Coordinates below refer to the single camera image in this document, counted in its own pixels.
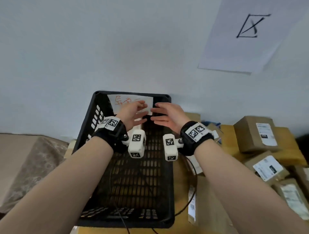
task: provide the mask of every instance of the black plastic crate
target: black plastic crate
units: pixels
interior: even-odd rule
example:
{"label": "black plastic crate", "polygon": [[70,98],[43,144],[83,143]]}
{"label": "black plastic crate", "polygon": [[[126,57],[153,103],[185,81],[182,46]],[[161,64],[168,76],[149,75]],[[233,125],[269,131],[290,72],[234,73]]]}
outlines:
{"label": "black plastic crate", "polygon": [[[104,116],[114,115],[108,94],[150,96],[154,98],[154,103],[171,102],[170,96],[165,94],[95,92],[73,152],[90,139]],[[173,164],[165,160],[162,139],[164,134],[171,131],[155,125],[149,116],[147,118],[148,121],[142,125],[147,138],[144,157],[132,159],[128,152],[114,153],[81,213],[78,226],[123,228],[124,224],[114,204],[128,228],[169,228],[173,225]]]}

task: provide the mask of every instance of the wall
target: wall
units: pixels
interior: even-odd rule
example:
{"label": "wall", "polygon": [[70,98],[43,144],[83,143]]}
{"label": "wall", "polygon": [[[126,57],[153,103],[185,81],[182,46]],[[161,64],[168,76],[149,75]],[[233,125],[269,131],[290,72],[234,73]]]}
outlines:
{"label": "wall", "polygon": [[165,93],[203,119],[309,132],[309,14],[266,70],[197,69],[216,0],[0,3],[0,132],[77,137],[96,90]]}

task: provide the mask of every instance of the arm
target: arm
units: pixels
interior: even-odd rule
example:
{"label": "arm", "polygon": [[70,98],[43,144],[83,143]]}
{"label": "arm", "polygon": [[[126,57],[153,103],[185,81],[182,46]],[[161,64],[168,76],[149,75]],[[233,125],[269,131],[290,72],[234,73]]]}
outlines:
{"label": "arm", "polygon": [[[157,103],[151,119],[180,133],[190,121],[180,106]],[[287,204],[213,140],[199,145],[194,155],[239,233],[309,233],[308,225]]]}
{"label": "arm", "polygon": [[[130,103],[117,115],[127,130],[146,121],[134,121],[147,114],[136,114],[144,103]],[[92,137],[16,204],[0,221],[0,233],[70,233],[112,155],[106,141]]]}

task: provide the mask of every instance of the person's right arm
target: person's right arm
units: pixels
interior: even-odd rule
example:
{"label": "person's right arm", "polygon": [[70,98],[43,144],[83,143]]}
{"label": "person's right arm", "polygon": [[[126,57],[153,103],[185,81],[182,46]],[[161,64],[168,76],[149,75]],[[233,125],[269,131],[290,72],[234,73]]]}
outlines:
{"label": "person's right arm", "polygon": [[[180,106],[157,103],[151,117],[155,124],[180,133],[190,121]],[[309,233],[309,226],[288,205],[234,157],[213,140],[199,145],[194,155],[217,197],[239,233]]]}

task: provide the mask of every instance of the wooden tabletop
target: wooden tabletop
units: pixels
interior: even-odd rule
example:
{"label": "wooden tabletop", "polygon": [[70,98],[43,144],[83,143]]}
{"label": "wooden tabletop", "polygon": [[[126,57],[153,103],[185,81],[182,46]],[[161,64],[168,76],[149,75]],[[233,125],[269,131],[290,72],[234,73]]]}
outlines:
{"label": "wooden tabletop", "polygon": [[[221,129],[224,132],[222,138],[223,150],[242,161],[247,158],[246,155],[241,154],[238,149],[237,139],[232,125],[221,125]],[[274,157],[283,165],[306,165],[306,160],[302,153],[298,149],[294,136],[286,127],[276,127],[275,131],[278,136],[278,145],[283,149],[277,153],[274,153]],[[175,212],[181,210],[188,202],[188,171],[182,160],[173,162],[174,170],[174,198],[175,198]],[[165,233],[207,233],[200,227],[195,227],[188,222],[188,208],[183,211],[179,216],[175,218],[174,225],[169,229],[156,229],[159,234]],[[150,228],[132,228],[130,229],[132,234],[153,234],[154,232]],[[86,228],[79,227],[78,234],[126,234],[125,228]]]}

